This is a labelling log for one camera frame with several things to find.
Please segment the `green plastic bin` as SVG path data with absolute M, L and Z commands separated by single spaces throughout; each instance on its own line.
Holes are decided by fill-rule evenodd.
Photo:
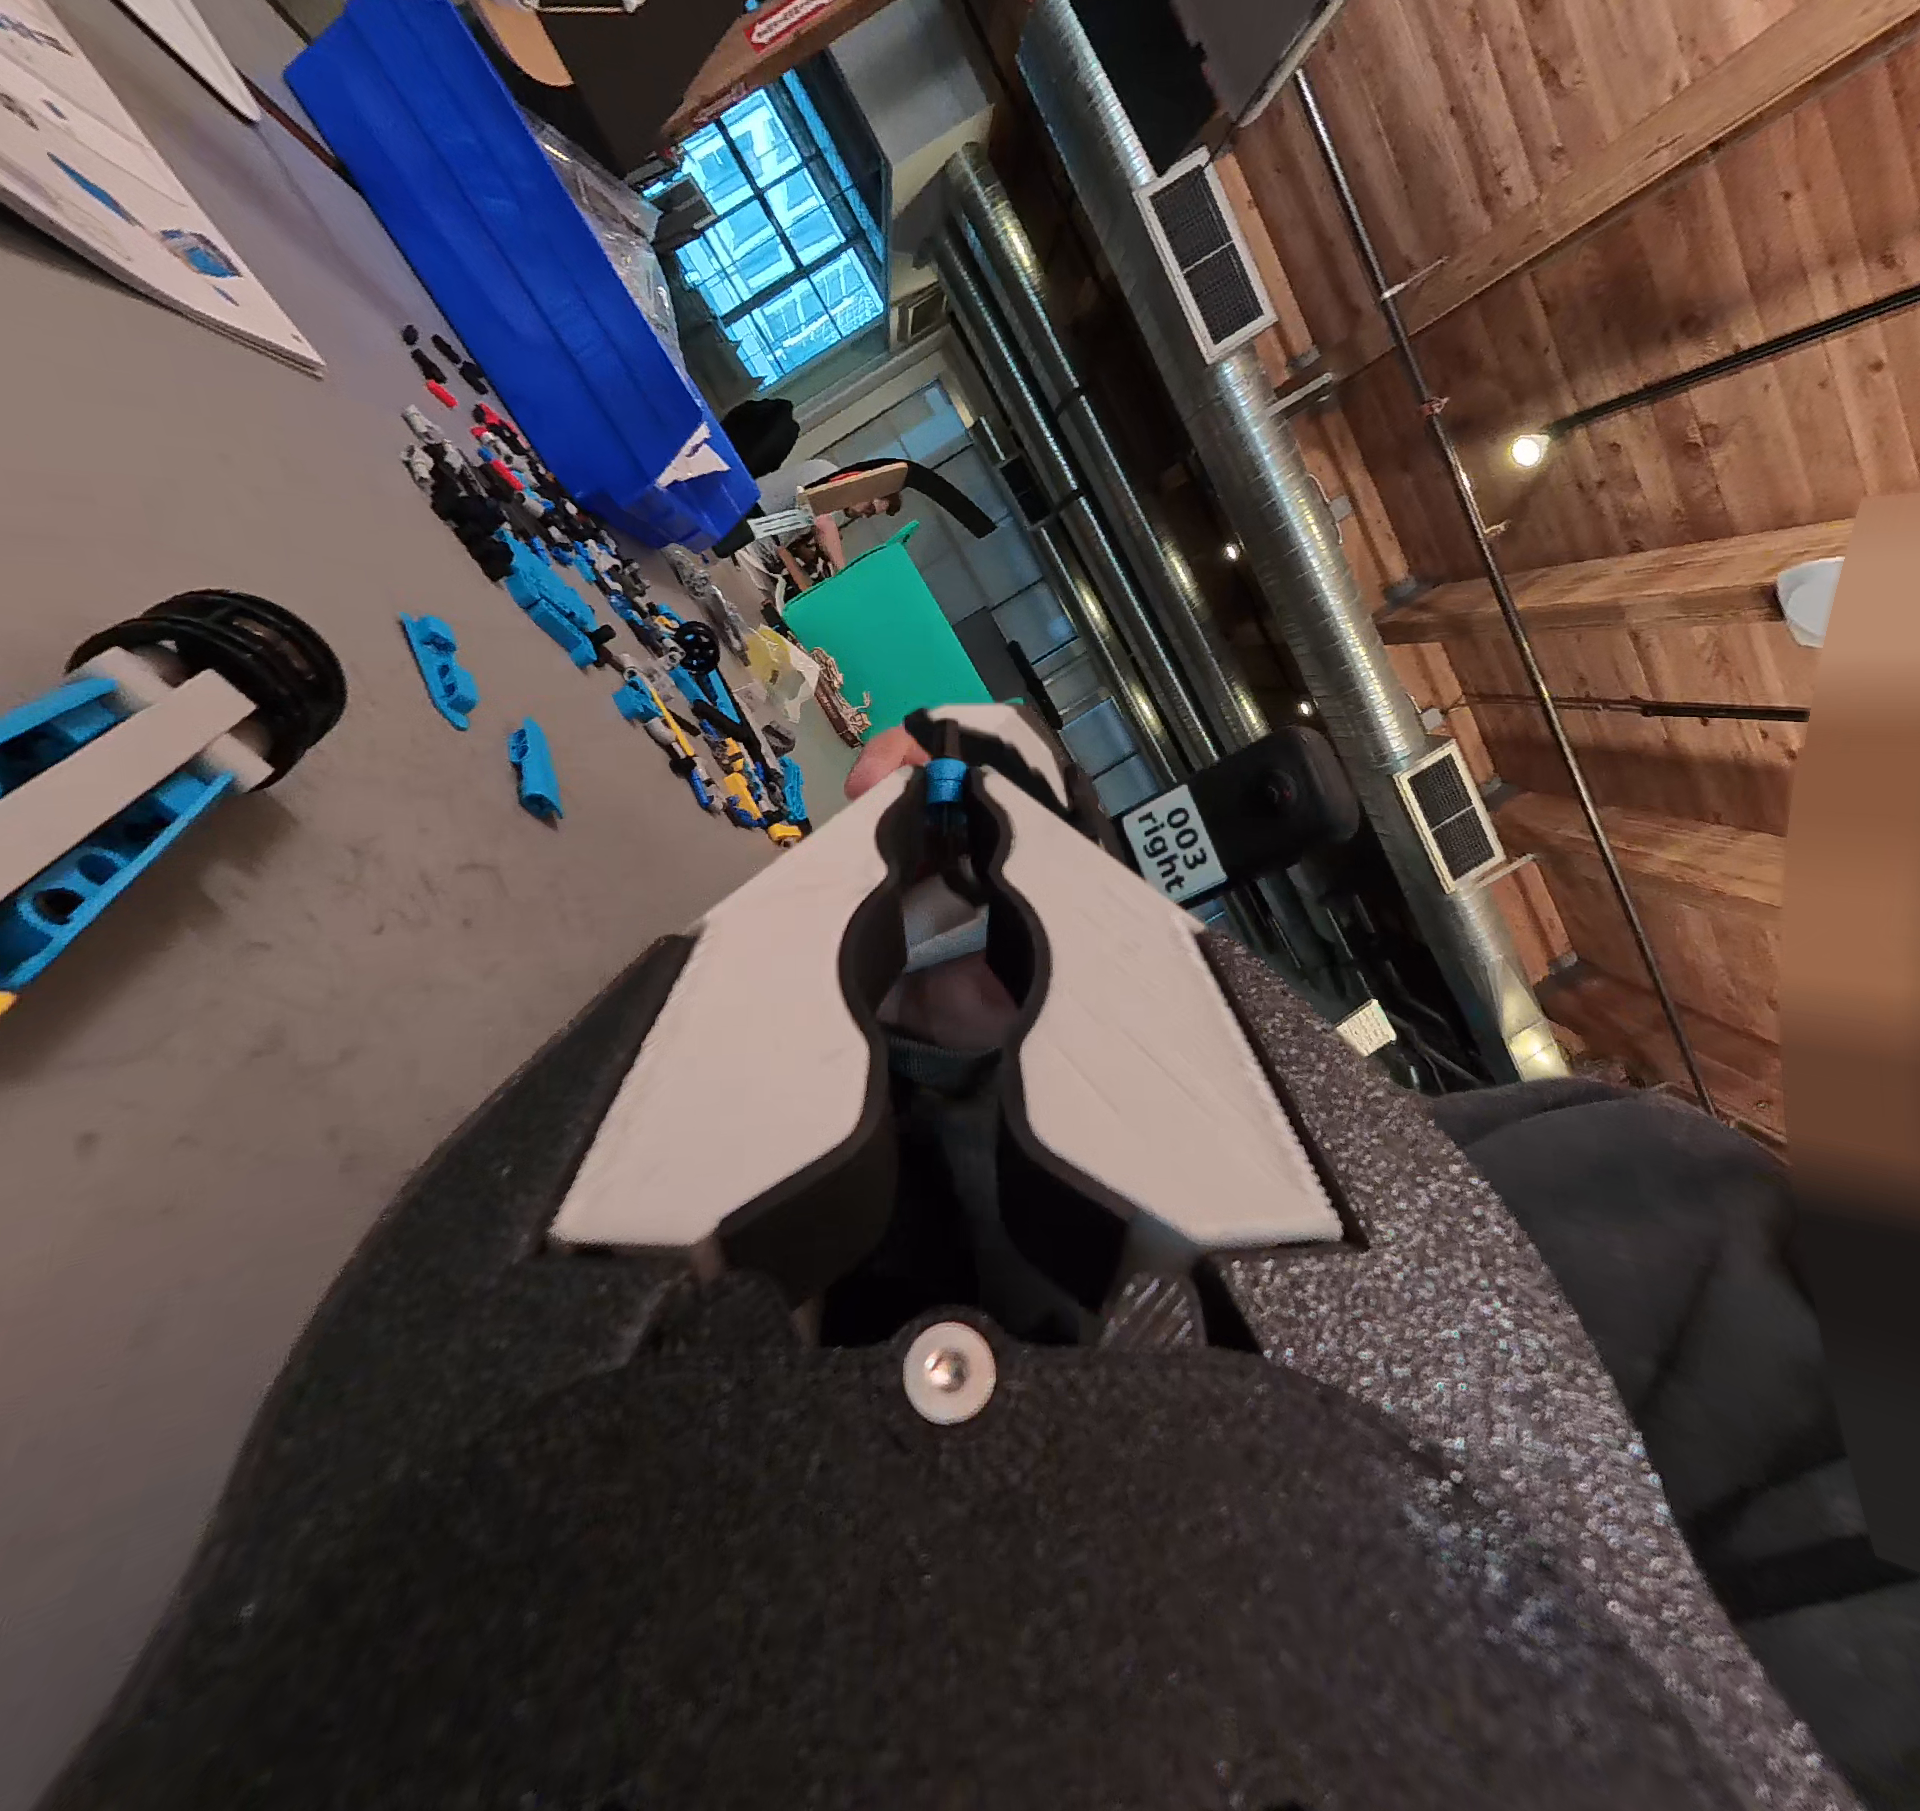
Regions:
M 915 711 L 996 700 L 909 554 L 920 527 L 907 521 L 781 608 L 799 646 L 829 655 L 842 697 L 877 733 Z

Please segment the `clear plastic bags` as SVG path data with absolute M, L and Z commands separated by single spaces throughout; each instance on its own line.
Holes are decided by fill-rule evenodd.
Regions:
M 514 347 L 512 403 L 540 454 L 602 514 L 665 523 L 728 482 L 724 432 L 693 382 L 653 210 L 577 143 L 519 114 L 540 183 L 519 214 L 514 268 L 534 338 Z

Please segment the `white air vent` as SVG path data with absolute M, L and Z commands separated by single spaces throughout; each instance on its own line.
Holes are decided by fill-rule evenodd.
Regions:
M 1483 886 L 1506 867 L 1492 815 L 1457 742 L 1435 742 L 1415 765 L 1395 771 L 1393 786 L 1445 893 Z
M 1272 301 L 1203 147 L 1137 187 L 1134 204 L 1193 349 L 1208 365 L 1231 358 L 1276 325 Z

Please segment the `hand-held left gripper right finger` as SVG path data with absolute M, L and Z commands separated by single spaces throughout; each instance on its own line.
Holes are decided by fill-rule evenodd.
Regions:
M 1340 1211 L 1195 921 L 1005 773 L 972 775 L 1001 1052 L 996 1197 L 1022 1256 L 1332 1246 Z

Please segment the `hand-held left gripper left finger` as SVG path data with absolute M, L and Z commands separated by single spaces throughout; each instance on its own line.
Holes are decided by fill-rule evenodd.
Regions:
M 920 829 L 900 768 L 679 940 L 551 1248 L 671 1252 L 781 1288 L 829 1288 L 874 1252 L 896 1197 L 877 1008 L 904 970 Z

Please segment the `tan wooden board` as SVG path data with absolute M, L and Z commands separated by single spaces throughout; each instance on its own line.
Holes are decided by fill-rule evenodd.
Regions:
M 572 76 L 552 46 L 540 17 L 518 1 L 474 0 L 476 12 L 492 33 L 492 42 L 512 67 L 547 89 L 569 89 Z

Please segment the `black wheel blue beam assembly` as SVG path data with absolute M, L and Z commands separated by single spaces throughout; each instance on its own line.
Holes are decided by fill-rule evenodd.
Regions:
M 2 716 L 2 1008 L 204 815 L 280 783 L 342 720 L 335 651 L 294 612 L 187 590 L 74 646 Z

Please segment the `grey desk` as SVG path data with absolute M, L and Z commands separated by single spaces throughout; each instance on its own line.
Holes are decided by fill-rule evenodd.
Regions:
M 316 628 L 349 707 L 4 1016 L 4 1806 L 36 1803 L 124 1680 L 398 1185 L 657 934 L 778 859 L 694 807 L 402 473 L 426 399 L 398 334 L 449 324 L 360 196 L 113 0 L 48 1 L 325 372 L 4 218 L 4 700 L 208 587 Z M 453 628 L 464 734 L 400 616 Z M 514 803 L 527 717 L 558 823 Z

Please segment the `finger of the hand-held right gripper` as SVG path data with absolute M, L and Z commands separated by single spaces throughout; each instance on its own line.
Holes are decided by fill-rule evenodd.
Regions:
M 924 753 L 939 750 L 940 723 L 957 723 L 972 769 L 990 769 L 1052 811 L 1070 810 L 1069 771 L 1042 734 L 1010 705 L 935 705 L 904 717 L 905 737 Z

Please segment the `open instruction booklet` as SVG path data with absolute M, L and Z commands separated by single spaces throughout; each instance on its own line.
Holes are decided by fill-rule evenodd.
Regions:
M 45 0 L 2 0 L 4 207 L 157 304 L 270 358 L 322 358 Z

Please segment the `pile of small building pieces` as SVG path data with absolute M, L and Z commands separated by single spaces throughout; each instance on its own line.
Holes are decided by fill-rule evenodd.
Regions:
M 809 830 L 794 720 L 746 667 L 744 619 L 694 552 L 665 547 L 660 594 L 575 503 L 514 424 L 492 405 L 482 370 L 445 335 L 400 331 L 426 407 L 404 407 L 408 477 L 466 557 L 577 672 L 606 677 L 610 709 L 644 737 L 704 813 L 787 848 Z M 708 624 L 724 648 L 704 679 L 673 672 L 664 636 Z

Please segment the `black office chair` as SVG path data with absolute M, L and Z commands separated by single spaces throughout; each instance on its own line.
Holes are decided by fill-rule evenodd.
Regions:
M 757 397 L 730 407 L 717 422 L 752 479 L 781 472 L 801 436 L 789 399 Z

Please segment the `blue plastic bin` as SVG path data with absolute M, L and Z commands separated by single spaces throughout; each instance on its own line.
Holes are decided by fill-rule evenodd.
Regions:
M 349 0 L 284 72 L 564 491 L 710 551 L 757 484 L 453 0 Z

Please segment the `wooden puzzle model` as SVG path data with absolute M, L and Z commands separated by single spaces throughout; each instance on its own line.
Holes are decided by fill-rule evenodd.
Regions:
M 816 666 L 814 697 L 835 737 L 857 750 L 874 728 L 871 697 L 854 698 L 844 673 L 822 646 L 807 653 Z

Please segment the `silver ventilation duct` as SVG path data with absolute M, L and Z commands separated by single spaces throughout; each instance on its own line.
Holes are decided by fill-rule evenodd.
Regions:
M 1153 167 L 1069 0 L 1029 0 L 1016 63 L 1240 562 L 1326 725 L 1309 740 L 1332 742 L 1357 793 L 1360 829 L 1343 852 L 1374 856 L 1360 876 L 1383 878 L 1374 890 L 1387 904 L 1385 929 L 1411 934 L 1399 942 L 1415 959 L 1411 974 L 1374 942 L 1352 945 L 1350 930 L 1378 930 L 1378 919 L 1360 911 L 1364 896 L 1342 882 L 1332 852 L 1309 853 L 1303 870 L 1255 878 L 1293 981 L 1326 1011 L 1376 1001 L 1381 1016 L 1399 1014 L 1408 1047 L 1441 1063 L 1460 1047 L 1495 1082 L 1567 1076 L 1498 904 L 1486 886 L 1447 886 L 1426 856 L 1398 775 L 1426 759 L 1430 739 L 1360 599 L 1332 504 L 1291 430 L 1266 414 L 1257 355 L 1243 344 L 1210 361 L 1191 340 L 1140 209 Z M 1231 746 L 1254 742 L 1254 695 L 1186 557 L 1146 511 L 1113 433 L 1090 409 L 1083 370 L 1047 312 L 1037 250 L 977 146 L 946 160 L 939 201 L 932 265 L 972 355 L 1037 473 L 1090 489 L 1090 552 L 1108 558 L 1119 607 L 1140 612 L 1146 666 L 1165 663 L 1172 679 L 1165 716 L 1176 753 L 1224 761 Z

